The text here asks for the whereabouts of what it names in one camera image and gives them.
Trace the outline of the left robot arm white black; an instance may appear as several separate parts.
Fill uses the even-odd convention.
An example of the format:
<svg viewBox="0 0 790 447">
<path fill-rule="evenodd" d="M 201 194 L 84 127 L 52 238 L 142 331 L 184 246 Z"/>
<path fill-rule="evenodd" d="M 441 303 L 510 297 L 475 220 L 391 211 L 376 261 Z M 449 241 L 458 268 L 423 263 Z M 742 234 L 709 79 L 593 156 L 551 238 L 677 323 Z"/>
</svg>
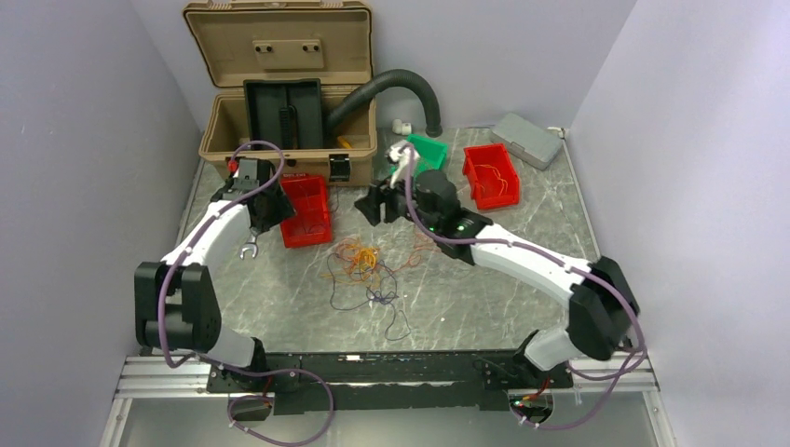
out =
<svg viewBox="0 0 790 447">
<path fill-rule="evenodd" d="M 294 209 L 276 178 L 275 165 L 243 157 L 211 197 L 203 218 L 173 251 L 134 272 L 135 335 L 139 345 L 164 352 L 185 350 L 231 370 L 246 391 L 268 375 L 260 340 L 227 327 L 211 270 L 232 251 L 258 252 L 259 235 L 293 217 Z"/>
</svg>

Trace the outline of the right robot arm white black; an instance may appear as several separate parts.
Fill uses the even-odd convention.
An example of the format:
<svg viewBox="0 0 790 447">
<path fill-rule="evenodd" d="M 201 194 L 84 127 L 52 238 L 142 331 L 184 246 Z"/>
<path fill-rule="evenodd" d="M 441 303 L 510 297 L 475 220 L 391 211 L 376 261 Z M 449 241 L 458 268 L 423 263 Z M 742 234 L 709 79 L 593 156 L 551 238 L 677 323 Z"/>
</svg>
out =
<svg viewBox="0 0 790 447">
<path fill-rule="evenodd" d="M 512 365 L 524 386 L 538 385 L 551 369 L 576 357 L 611 359 L 629 332 L 636 336 L 636 350 L 645 344 L 637 326 L 639 306 L 616 261 L 602 256 L 589 262 L 517 237 L 463 207 L 456 186 L 439 170 L 413 180 L 388 177 L 370 185 L 354 206 L 371 225 L 409 220 L 446 256 L 516 278 L 566 310 L 565 326 L 532 332 L 519 346 Z"/>
</svg>

